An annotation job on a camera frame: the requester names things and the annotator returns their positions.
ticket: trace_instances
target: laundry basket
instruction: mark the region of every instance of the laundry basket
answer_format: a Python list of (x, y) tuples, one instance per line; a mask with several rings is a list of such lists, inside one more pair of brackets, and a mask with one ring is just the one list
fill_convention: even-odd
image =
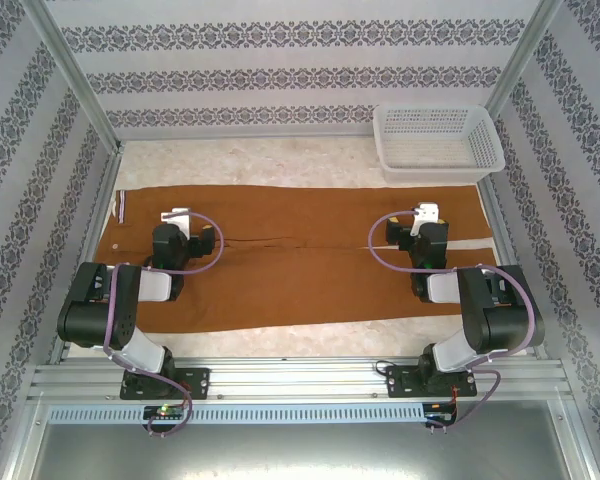
[(477, 105), (380, 105), (373, 134), (388, 182), (465, 185), (504, 168), (493, 121)]

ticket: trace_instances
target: white plastic basket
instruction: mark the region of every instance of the white plastic basket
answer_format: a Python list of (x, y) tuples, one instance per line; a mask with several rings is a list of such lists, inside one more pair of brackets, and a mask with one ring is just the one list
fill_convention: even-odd
[(478, 105), (380, 105), (373, 134), (388, 182), (466, 185), (504, 168), (493, 121)]

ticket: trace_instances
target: mounting plate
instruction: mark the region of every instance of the mounting plate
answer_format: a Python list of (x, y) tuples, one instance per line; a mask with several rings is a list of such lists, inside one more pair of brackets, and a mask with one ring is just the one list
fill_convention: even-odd
[(396, 365), (385, 369), (389, 398), (451, 397), (452, 387), (458, 397), (475, 397), (476, 381), (469, 372), (436, 373), (425, 383), (416, 365)]
[[(193, 400), (206, 400), (209, 392), (209, 377), (211, 370), (208, 368), (176, 368), (176, 383), (185, 384), (189, 389)], [(143, 388), (139, 385), (139, 375), (125, 370), (120, 386), (121, 400), (182, 400), (182, 392), (172, 388), (164, 395), (156, 396), (151, 389)], [(146, 385), (146, 378), (142, 376), (143, 383)]]

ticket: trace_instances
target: floor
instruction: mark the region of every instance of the floor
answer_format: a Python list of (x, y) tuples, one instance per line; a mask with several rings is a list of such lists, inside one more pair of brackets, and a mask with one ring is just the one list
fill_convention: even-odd
[[(388, 185), (371, 137), (242, 138), (130, 142), (116, 190), (159, 185), (229, 184), (284, 187)], [(492, 239), (449, 248), (493, 248)], [(150, 334), (175, 356), (414, 356), (461, 327), (459, 315), (370, 322), (268, 327), (217, 333)], [(102, 353), (71, 347), (70, 356)]]

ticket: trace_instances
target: patterned wallpaper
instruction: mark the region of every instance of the patterned wallpaper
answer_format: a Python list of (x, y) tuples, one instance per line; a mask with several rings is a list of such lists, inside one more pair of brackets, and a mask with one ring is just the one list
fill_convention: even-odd
[(497, 129), (498, 201), (600, 466), (600, 0), (563, 4)]
[(108, 157), (20, 4), (0, 0), (0, 460), (20, 388), (48, 359)]
[(378, 103), (484, 104), (536, 4), (47, 3), (122, 139), (370, 133)]

